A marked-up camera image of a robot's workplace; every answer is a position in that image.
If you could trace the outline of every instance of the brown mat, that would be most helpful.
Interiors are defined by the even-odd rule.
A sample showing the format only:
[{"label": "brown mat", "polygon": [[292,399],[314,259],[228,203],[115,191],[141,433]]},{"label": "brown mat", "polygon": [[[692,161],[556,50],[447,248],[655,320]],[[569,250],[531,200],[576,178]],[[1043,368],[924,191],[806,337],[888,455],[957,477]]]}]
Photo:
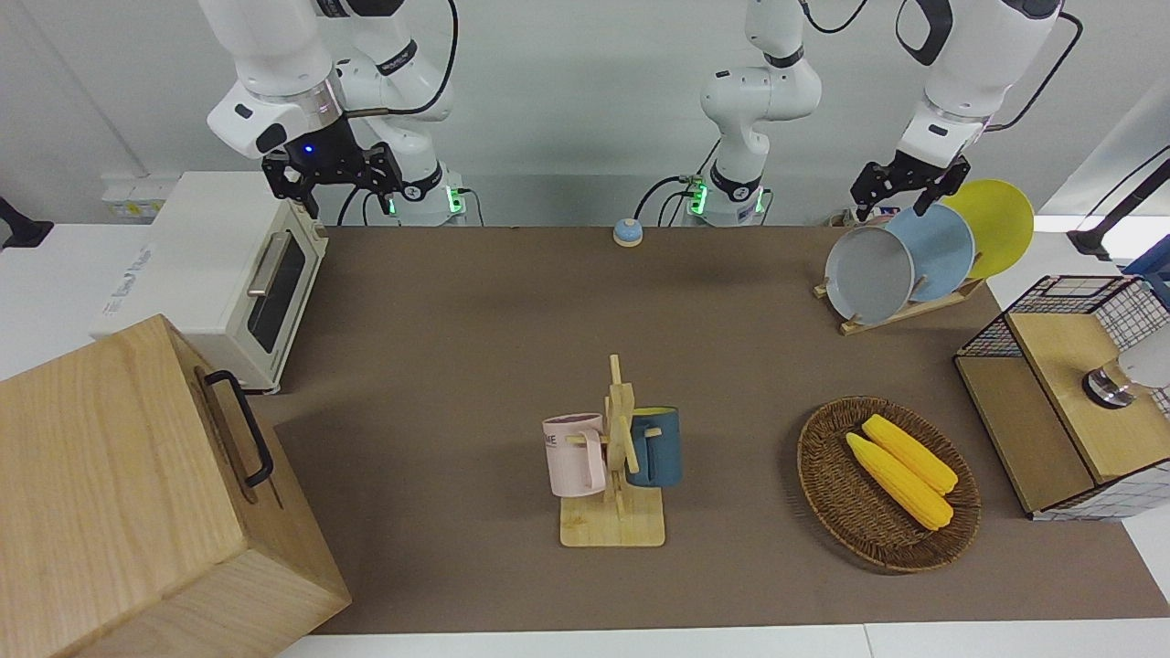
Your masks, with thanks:
[{"label": "brown mat", "polygon": [[[1165,616],[1120,525],[1024,519],[951,355],[957,307],[841,337],[813,299],[837,229],[339,229],[277,423],[353,592],[328,633]],[[681,409],[660,549],[557,541],[541,419],[601,411],[611,351]],[[907,405],[963,452],[984,519],[955,564],[866,570],[817,525],[794,446],[819,405]]]}]

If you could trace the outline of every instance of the blue mug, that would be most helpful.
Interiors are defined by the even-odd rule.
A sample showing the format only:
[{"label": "blue mug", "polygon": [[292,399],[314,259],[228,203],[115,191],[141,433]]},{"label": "blue mug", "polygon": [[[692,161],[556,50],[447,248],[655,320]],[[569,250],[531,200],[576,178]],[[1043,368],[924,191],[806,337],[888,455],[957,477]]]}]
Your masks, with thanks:
[{"label": "blue mug", "polygon": [[635,487],[672,487],[682,480],[682,439],[679,436],[677,409],[635,409],[629,433],[634,439],[639,471],[626,471],[627,482]]}]

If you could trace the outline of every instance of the oven window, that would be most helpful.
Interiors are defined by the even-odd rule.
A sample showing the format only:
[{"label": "oven window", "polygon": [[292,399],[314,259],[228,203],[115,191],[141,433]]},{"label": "oven window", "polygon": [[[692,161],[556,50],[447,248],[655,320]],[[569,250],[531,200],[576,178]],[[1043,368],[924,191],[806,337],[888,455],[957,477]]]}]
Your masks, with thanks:
[{"label": "oven window", "polygon": [[288,315],[289,304],[292,303],[302,272],[304,272],[304,252],[294,238],[289,241],[289,248],[284,252],[284,259],[276,270],[271,290],[267,296],[256,299],[252,304],[252,315],[248,316],[248,331],[268,354],[273,354],[276,347],[276,336],[284,325],[284,317]]}]

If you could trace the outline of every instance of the corn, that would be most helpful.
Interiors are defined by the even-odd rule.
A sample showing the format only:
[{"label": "corn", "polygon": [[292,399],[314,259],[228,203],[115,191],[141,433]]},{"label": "corn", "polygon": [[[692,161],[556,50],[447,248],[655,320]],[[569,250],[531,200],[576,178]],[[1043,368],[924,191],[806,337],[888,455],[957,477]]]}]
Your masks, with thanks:
[{"label": "corn", "polygon": [[930,485],[930,488],[942,495],[955,491],[958,475],[951,471],[951,467],[943,464],[927,446],[907,434],[897,425],[875,413],[869,417],[869,420],[862,423],[861,429],[875,444],[886,448],[886,452],[904,464],[911,473]]},{"label": "corn", "polygon": [[928,530],[937,530],[950,523],[955,510],[943,496],[931,489],[901,461],[880,445],[868,441],[853,432],[845,434],[858,462],[886,489],[902,509]]}]

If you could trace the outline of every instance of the wooden base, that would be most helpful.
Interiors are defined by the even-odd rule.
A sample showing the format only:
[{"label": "wooden base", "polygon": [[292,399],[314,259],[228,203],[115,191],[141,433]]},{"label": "wooden base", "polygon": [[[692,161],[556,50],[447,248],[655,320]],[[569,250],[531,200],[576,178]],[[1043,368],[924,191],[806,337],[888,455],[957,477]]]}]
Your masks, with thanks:
[{"label": "wooden base", "polygon": [[[965,281],[954,293],[931,302],[907,302],[907,304],[902,307],[902,310],[894,314],[894,316],[887,320],[886,322],[879,322],[878,324],[859,324],[854,322],[852,318],[848,318],[841,323],[840,328],[841,335],[852,336],[853,334],[860,334],[862,331],[868,331],[869,329],[875,329],[878,327],[893,324],[894,322],[900,322],[908,317],[922,315],[923,313],[930,313],[932,310],[947,308],[949,306],[954,306],[959,302],[965,302],[968,297],[970,297],[976,290],[979,289],[980,286],[983,286],[983,281],[984,281],[983,279],[972,279],[970,281]],[[828,296],[828,293],[825,290],[825,283],[821,283],[820,286],[813,288],[812,293],[813,295],[817,296],[817,299],[825,299]]]},{"label": "wooden base", "polygon": [[642,547],[666,543],[662,489],[634,487],[611,473],[611,488],[560,499],[560,543],[570,548]]}]

